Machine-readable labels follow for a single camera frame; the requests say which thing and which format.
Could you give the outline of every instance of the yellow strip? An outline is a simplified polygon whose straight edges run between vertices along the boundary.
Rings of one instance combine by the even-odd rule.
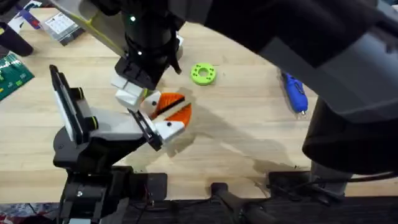
[[[95,118],[92,116],[91,118],[93,118],[93,122],[94,122],[94,130],[98,129],[98,124],[97,124],[97,120],[95,120]]]
[[[83,92],[82,92],[81,88],[78,88],[78,89],[79,89],[79,93],[80,93],[80,99],[82,100],[83,99]]]
[[[119,50],[122,51],[122,52],[124,51],[123,49],[121,49],[120,47],[118,47],[114,42],[112,42],[111,39],[109,39],[109,38],[108,38],[107,36],[105,36],[103,33],[101,33],[100,31],[98,31],[97,29],[95,29],[95,28],[93,27],[93,25],[91,25],[91,23],[93,22],[94,18],[98,15],[98,13],[95,14],[89,21],[86,21],[86,20],[84,20],[84,19],[82,19],[82,18],[80,18],[80,17],[78,17],[78,16],[76,16],[76,15],[73,15],[73,14],[69,14],[69,15],[71,15],[71,16],[73,16],[74,18],[76,18],[76,19],[78,19],[78,20],[84,22],[87,26],[91,27],[91,29],[92,29],[96,34],[98,34],[98,35],[101,36],[103,39],[105,39],[108,43],[110,43],[111,45],[113,45],[113,47],[119,49]]]

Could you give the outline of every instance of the green 3d printed ring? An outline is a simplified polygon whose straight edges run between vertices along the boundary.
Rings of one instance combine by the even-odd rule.
[[[198,85],[209,85],[216,79],[216,70],[209,63],[198,63],[191,69],[191,78]]]

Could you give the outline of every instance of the wooden surface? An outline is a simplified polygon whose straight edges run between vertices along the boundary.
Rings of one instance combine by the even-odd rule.
[[[54,9],[36,9],[46,19]],[[149,146],[119,164],[139,172],[166,172],[168,198],[205,198],[212,182],[227,182],[241,197],[264,197],[266,174],[306,170],[301,146],[316,94],[306,89],[309,116],[291,111],[275,66],[209,29],[186,24],[181,75],[168,69],[161,91],[179,91],[193,100],[193,118],[176,141],[155,152]],[[45,32],[24,25],[21,36],[35,48],[22,58],[35,78],[0,102],[0,203],[56,202],[65,171],[53,166],[52,141],[62,127],[53,97],[49,65],[56,65],[71,86],[81,86],[91,106],[124,111],[114,98],[110,78],[118,56],[89,34],[66,47]],[[198,86],[190,77],[198,62],[215,66],[213,85]],[[349,184],[347,195],[397,195],[397,181]]]

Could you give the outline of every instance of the circuit board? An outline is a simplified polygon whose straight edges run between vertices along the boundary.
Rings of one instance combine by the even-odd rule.
[[[33,77],[14,54],[0,59],[0,101]]]

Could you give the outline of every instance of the white label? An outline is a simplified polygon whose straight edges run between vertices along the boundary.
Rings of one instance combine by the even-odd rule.
[[[67,30],[70,26],[75,24],[62,12],[53,16],[53,18],[45,21],[45,23],[57,34],[61,34],[63,31]]]

